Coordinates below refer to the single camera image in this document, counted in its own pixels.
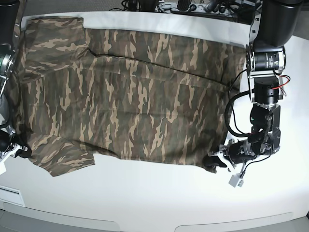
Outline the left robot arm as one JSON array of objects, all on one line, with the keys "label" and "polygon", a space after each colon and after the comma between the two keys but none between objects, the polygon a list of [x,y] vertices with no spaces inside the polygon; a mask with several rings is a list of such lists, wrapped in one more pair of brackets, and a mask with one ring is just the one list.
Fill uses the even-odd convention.
[{"label": "left robot arm", "polygon": [[[285,44],[295,30],[301,12],[301,0],[264,0],[261,11],[255,12],[251,23],[249,43],[246,46],[246,72],[248,90],[229,98],[225,108],[227,130],[239,140],[229,140],[203,160],[205,168],[223,167],[233,171],[242,164],[240,175],[258,162],[260,156],[269,158],[280,149],[280,113],[278,101],[285,95],[283,79],[286,67]],[[250,113],[250,133],[237,133],[231,129],[228,114],[233,112],[234,101],[248,95],[253,104]]]}]

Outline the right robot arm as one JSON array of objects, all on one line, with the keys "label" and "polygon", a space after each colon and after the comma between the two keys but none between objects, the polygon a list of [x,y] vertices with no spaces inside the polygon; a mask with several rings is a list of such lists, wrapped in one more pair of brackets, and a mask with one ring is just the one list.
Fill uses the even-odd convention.
[{"label": "right robot arm", "polygon": [[31,157],[31,149],[13,127],[13,103],[5,92],[13,78],[26,0],[0,2],[0,160]]}]

